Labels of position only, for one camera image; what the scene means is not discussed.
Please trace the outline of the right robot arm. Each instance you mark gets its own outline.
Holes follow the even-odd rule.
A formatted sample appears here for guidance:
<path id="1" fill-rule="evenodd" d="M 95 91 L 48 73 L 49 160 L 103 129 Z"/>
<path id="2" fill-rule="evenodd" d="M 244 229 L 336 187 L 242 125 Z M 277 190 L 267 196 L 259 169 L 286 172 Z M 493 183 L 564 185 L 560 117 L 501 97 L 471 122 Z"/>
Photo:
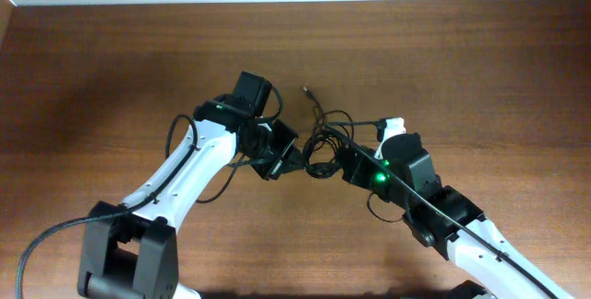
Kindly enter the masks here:
<path id="1" fill-rule="evenodd" d="M 567 298 L 569 293 L 524 257 L 485 212 L 444 185 L 418 134 L 385 138 L 375 150 L 347 138 L 337 158 L 344 180 L 403 209 L 403 223 L 424 247 L 469 273 L 495 298 Z"/>

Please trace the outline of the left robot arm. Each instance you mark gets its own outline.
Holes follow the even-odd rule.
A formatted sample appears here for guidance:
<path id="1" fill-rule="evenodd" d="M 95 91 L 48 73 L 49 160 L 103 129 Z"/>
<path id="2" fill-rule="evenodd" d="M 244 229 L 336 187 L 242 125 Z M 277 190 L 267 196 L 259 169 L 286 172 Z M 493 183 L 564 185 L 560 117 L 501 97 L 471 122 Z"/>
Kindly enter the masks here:
<path id="1" fill-rule="evenodd" d="M 85 298 L 198 298 L 181 283 L 177 234 L 210 180 L 231 165 L 275 180 L 297 137 L 263 110 L 277 89 L 243 72 L 229 94 L 198 106 L 176 149 L 156 173 L 119 204 L 97 203 L 86 225 L 78 294 Z"/>

